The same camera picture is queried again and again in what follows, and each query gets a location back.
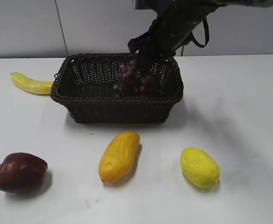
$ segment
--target apple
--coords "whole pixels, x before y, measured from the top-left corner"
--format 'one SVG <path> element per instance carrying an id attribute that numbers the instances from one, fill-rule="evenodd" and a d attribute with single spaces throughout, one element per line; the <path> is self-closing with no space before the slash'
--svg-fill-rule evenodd
<path id="1" fill-rule="evenodd" d="M 40 188 L 47 162 L 28 153 L 12 153 L 0 164 L 0 190 L 21 193 Z"/>

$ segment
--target banana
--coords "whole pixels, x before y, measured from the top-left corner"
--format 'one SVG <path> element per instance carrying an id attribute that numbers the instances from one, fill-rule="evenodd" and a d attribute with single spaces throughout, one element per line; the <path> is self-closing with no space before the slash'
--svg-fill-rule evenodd
<path id="1" fill-rule="evenodd" d="M 34 93 L 37 95 L 50 95 L 51 93 L 51 87 L 53 85 L 53 82 L 37 81 L 28 78 L 24 74 L 19 72 L 11 73 L 11 78 L 18 88 L 26 92 Z"/>

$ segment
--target white table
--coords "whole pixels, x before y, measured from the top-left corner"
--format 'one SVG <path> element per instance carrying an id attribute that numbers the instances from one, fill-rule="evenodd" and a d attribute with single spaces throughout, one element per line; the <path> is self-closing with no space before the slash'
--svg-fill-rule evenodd
<path id="1" fill-rule="evenodd" d="M 53 80 L 62 61 L 0 59 L 0 161 L 35 154 L 53 180 L 33 195 L 0 191 L 0 224 L 273 224 L 273 55 L 177 58 L 184 99 L 160 125 L 76 124 L 50 97 L 10 80 L 13 71 Z M 141 135 L 137 170 L 103 186 L 99 161 L 125 130 Z M 186 147 L 218 162 L 219 186 L 184 179 Z"/>

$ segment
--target yellow lemon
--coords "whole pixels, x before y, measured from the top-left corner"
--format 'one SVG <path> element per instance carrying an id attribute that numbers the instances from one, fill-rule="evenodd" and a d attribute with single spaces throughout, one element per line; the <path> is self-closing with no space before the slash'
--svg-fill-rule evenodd
<path id="1" fill-rule="evenodd" d="M 203 150 L 194 147 L 184 149 L 180 162 L 185 177 L 199 188 L 210 188 L 219 182 L 219 166 Z"/>

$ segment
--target purple grapes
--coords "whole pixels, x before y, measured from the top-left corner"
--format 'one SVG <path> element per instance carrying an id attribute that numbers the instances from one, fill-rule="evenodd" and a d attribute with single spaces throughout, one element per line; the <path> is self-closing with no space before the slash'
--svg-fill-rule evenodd
<path id="1" fill-rule="evenodd" d="M 158 74 L 150 72 L 150 67 L 137 68 L 132 60 L 120 65 L 119 84 L 114 86 L 116 92 L 125 92 L 132 96 L 156 96 L 160 94 Z"/>

